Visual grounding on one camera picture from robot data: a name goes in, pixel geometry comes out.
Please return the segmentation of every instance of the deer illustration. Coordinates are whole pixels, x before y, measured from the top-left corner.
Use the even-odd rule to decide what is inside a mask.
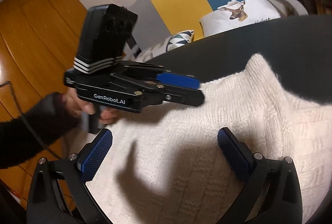
[[[245,1],[238,2],[237,0],[232,0],[227,4],[227,7],[231,7],[236,4],[240,4],[240,7],[237,9],[230,9],[230,8],[222,6],[222,7],[219,7],[218,10],[219,11],[230,11],[232,13],[232,15],[229,18],[230,20],[239,18],[239,21],[242,22],[248,17],[248,15],[244,12],[245,3],[246,3]]]

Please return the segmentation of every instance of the black and white striped band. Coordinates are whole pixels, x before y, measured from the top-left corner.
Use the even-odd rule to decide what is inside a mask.
[[[122,60],[122,56],[117,56],[116,58],[114,58],[114,57],[106,58],[106,59],[94,62],[92,64],[86,64],[82,60],[79,60],[78,58],[75,57],[74,68],[82,73],[92,74],[96,71],[116,65],[121,60]]]

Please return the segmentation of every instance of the metal screw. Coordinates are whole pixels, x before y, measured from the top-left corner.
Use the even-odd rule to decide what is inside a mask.
[[[75,160],[77,158],[77,154],[76,153],[71,153],[69,156],[68,156],[68,159],[69,160]]]
[[[293,162],[291,157],[285,157],[285,160],[286,160],[287,163],[292,163]]]
[[[44,164],[46,162],[46,160],[47,160],[46,158],[40,158],[38,163],[39,164]]]
[[[263,158],[263,155],[261,153],[255,153],[254,154],[254,158],[255,159],[262,159]]]

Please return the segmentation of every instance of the black cable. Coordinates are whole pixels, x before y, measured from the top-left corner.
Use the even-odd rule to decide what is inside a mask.
[[[15,105],[17,107],[17,109],[19,110],[20,112],[20,117],[24,123],[24,125],[27,127],[27,129],[30,131],[30,133],[32,134],[32,136],[36,139],[36,141],[40,144],[40,146],[44,149],[44,150],[47,150],[49,151],[53,156],[55,156],[57,159],[61,159],[61,157],[59,157],[54,151],[52,151],[51,149],[49,149],[47,147],[46,144],[44,144],[44,142],[42,141],[42,139],[40,138],[40,136],[33,130],[33,128],[30,126],[28,120],[25,118],[24,116],[24,113],[22,112],[22,109],[16,99],[16,95],[15,95],[15,92],[14,92],[14,88],[13,88],[13,85],[11,84],[10,81],[7,81],[5,82],[4,84],[0,85],[0,88],[1,87],[4,87],[6,85],[9,85],[10,87],[10,93],[12,94],[12,97],[14,99],[14,102],[15,102]]]

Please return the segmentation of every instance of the hand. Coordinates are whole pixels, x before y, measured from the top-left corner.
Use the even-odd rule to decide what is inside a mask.
[[[67,93],[63,96],[63,101],[68,113],[75,118],[80,118],[82,111],[87,114],[94,114],[96,112],[92,103],[78,98],[76,89],[74,88],[68,89]],[[102,124],[110,124],[117,116],[118,110],[107,107],[101,112],[99,121]]]

